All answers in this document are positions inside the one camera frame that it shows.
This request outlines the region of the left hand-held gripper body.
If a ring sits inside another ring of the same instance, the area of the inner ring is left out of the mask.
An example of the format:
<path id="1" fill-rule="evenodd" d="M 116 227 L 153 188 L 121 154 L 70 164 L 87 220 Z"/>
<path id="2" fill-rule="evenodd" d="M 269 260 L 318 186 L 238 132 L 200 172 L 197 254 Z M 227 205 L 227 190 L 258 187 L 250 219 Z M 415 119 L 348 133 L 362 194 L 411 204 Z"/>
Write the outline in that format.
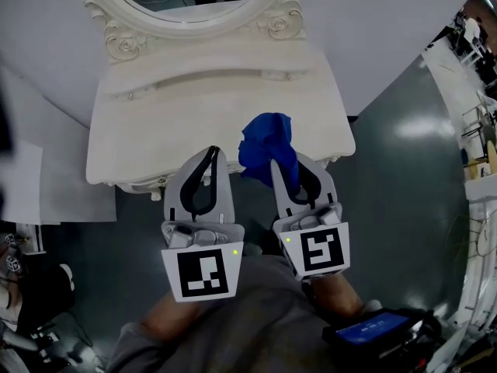
<path id="1" fill-rule="evenodd" d="M 238 224 L 166 221 L 162 250 L 169 285 L 179 302 L 236 295 L 245 230 Z"/>

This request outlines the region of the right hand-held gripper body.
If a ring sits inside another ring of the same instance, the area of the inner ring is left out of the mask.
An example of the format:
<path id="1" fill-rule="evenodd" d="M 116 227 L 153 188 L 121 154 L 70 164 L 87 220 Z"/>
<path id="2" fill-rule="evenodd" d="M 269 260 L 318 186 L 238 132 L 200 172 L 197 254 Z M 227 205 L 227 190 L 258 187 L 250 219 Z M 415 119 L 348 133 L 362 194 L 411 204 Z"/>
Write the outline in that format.
<path id="1" fill-rule="evenodd" d="M 342 205 L 329 204 L 274 222 L 283 255 L 297 281 L 310 281 L 350 267 L 349 225 Z"/>

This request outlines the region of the blue cloth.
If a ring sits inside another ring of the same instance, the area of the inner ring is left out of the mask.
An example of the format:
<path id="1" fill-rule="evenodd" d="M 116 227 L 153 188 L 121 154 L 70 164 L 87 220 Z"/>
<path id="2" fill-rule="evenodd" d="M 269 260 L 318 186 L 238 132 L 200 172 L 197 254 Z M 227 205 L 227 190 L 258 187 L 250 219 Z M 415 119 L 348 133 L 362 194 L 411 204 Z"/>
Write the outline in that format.
<path id="1" fill-rule="evenodd" d="M 245 169 L 242 176 L 273 186 L 270 162 L 274 159 L 286 176 L 288 187 L 300 187 L 297 154 L 291 145 L 291 118 L 283 113 L 261 113 L 242 131 L 238 161 Z"/>

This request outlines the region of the person's left forearm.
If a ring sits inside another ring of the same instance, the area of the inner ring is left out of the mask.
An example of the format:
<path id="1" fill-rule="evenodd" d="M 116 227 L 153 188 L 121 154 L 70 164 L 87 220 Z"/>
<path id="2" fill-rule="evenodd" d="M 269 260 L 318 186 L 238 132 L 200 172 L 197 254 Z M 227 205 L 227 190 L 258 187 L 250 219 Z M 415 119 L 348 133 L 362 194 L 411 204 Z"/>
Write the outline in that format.
<path id="1" fill-rule="evenodd" d="M 184 333 L 199 314 L 199 302 L 177 302 L 170 291 L 146 314 L 141 325 L 154 338 L 172 341 Z"/>

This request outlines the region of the person's right forearm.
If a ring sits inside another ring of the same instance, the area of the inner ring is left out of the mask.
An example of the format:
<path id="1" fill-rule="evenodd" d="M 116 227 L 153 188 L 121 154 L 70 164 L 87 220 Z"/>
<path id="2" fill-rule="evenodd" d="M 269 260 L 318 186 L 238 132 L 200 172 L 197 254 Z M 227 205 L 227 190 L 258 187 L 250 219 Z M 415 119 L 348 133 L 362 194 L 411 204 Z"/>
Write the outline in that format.
<path id="1" fill-rule="evenodd" d="M 318 306 L 345 319 L 358 316 L 364 307 L 359 295 L 342 274 L 311 281 Z"/>

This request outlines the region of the white dressing table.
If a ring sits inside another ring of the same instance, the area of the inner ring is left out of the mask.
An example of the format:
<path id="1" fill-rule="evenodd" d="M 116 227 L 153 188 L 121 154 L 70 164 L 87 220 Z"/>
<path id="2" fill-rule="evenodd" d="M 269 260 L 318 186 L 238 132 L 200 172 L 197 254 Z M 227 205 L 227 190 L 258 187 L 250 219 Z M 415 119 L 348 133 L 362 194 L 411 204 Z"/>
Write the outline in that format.
<path id="1" fill-rule="evenodd" d="M 127 95 L 134 94 L 129 100 Z M 239 173 L 243 129 L 261 113 L 291 118 L 292 147 L 317 162 L 350 156 L 356 144 L 335 77 L 321 53 L 290 81 L 262 71 L 210 71 L 137 92 L 100 83 L 89 134 L 86 178 L 158 200 L 179 167 L 218 146 Z"/>

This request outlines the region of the person's grey clothing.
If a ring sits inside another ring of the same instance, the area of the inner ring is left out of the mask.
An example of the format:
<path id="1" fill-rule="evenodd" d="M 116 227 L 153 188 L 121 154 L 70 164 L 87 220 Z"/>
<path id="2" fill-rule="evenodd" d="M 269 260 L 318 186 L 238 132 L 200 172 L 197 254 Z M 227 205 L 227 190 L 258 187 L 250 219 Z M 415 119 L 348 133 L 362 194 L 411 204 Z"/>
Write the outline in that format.
<path id="1" fill-rule="evenodd" d="M 172 341 L 126 324 L 108 373 L 333 373 L 321 333 L 328 319 L 282 256 L 242 259 L 236 296 L 200 303 L 193 324 Z"/>

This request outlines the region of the white cabinet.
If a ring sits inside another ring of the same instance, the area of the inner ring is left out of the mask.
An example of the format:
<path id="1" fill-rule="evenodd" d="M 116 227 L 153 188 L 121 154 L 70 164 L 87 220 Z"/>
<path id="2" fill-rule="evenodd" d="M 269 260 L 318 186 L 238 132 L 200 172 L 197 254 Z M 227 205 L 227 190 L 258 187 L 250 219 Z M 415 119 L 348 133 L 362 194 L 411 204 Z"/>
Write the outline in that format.
<path id="1" fill-rule="evenodd" d="M 28 225 L 114 222 L 115 190 L 86 182 L 82 169 L 66 165 L 28 141 L 0 158 L 4 204 L 0 219 Z"/>

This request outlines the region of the wooden round board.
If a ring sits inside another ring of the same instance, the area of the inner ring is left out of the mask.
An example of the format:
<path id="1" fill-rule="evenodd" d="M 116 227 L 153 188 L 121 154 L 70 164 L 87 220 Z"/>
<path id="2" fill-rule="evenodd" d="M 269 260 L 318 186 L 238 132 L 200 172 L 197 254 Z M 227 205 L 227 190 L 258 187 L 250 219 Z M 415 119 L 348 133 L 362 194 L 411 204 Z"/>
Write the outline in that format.
<path id="1" fill-rule="evenodd" d="M 464 166 L 465 180 L 478 180 L 481 178 L 481 165 L 485 164 L 485 160 L 471 159 Z"/>

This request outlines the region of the white display shelf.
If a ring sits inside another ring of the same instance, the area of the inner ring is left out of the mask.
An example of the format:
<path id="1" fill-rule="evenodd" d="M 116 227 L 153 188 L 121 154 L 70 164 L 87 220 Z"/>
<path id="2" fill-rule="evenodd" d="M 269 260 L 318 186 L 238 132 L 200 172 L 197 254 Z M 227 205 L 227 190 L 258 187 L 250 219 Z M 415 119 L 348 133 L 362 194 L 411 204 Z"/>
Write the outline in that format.
<path id="1" fill-rule="evenodd" d="M 465 183 L 467 214 L 456 217 L 450 249 L 464 263 L 461 297 L 450 321 L 479 338 L 497 326 L 497 172 Z"/>

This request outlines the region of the black bag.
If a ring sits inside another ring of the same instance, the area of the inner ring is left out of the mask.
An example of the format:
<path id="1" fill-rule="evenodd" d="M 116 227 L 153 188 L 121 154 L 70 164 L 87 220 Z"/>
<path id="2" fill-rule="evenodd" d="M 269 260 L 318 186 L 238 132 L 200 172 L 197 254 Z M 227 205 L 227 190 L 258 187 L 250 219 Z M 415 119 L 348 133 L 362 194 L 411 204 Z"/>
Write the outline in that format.
<path id="1" fill-rule="evenodd" d="M 74 303 L 75 283 L 66 263 L 24 277 L 0 274 L 0 323 L 14 332 L 31 332 Z"/>

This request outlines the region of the black phone with mount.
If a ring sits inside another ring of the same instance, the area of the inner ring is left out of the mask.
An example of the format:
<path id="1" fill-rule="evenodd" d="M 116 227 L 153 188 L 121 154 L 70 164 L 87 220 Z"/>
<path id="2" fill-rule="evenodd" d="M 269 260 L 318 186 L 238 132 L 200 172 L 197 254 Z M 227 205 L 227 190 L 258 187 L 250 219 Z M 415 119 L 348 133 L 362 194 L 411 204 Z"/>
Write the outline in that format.
<path id="1" fill-rule="evenodd" d="M 437 342 L 441 334 L 440 322 L 432 310 L 382 308 L 345 326 L 324 328 L 322 339 L 340 350 L 382 357 L 423 337 Z"/>

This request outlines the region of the oval mirror ornate white frame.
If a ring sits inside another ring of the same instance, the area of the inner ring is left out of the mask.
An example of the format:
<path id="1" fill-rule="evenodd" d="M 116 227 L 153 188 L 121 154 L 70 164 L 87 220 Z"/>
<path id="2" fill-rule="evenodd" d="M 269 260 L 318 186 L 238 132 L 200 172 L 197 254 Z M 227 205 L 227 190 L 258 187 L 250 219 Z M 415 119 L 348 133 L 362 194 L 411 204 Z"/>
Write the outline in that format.
<path id="1" fill-rule="evenodd" d="M 109 62 L 119 64 L 172 44 L 215 37 L 299 40 L 305 37 L 300 0 L 241 0 L 152 12 L 132 0 L 85 0 L 103 24 Z"/>

